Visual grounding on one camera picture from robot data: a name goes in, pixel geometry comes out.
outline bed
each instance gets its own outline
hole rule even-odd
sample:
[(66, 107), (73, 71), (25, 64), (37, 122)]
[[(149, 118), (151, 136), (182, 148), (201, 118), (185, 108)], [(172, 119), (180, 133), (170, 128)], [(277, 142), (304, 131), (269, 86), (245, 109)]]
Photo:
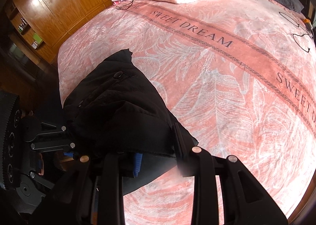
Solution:
[[(304, 33), (302, 18), (272, 0), (110, 7), (60, 48), (62, 103), (100, 62), (129, 48), (199, 145), (238, 156), (289, 217), (316, 168), (316, 48), (307, 35), (298, 44), (292, 37)], [(124, 196), (126, 224), (190, 224), (193, 185), (174, 168)], [(220, 194), (219, 204), (223, 224)]]

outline black metal bracket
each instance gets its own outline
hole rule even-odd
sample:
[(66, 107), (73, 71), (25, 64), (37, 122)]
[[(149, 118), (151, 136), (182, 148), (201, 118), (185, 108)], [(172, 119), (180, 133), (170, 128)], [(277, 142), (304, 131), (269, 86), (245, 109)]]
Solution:
[[(192, 225), (218, 225), (219, 175), (225, 225), (286, 225), (285, 215), (236, 156), (214, 157), (173, 125), (174, 150), (183, 176), (194, 176)], [(90, 225), (98, 206), (98, 225), (125, 225), (122, 176), (132, 165), (128, 153), (108, 153), (103, 160), (82, 156), (46, 195), (31, 215), (30, 225)], [(98, 203), (96, 185), (98, 186)]]
[(41, 184), (48, 190), (54, 183), (39, 176), (36, 172), (38, 154), (63, 150), (69, 152), (75, 148), (65, 126), (45, 123), (33, 116), (22, 118), (23, 155), (20, 168), (21, 179), (17, 192), (21, 199), (31, 205), (38, 206), (46, 196), (45, 191), (39, 190), (36, 184)]

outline eyeglasses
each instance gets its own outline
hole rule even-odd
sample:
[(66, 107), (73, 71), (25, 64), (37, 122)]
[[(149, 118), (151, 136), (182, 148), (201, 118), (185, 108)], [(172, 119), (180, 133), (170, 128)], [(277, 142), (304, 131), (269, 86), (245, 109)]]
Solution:
[(130, 3), (127, 3), (123, 6), (117, 6), (116, 9), (118, 10), (127, 10), (133, 5), (134, 0), (132, 0)]

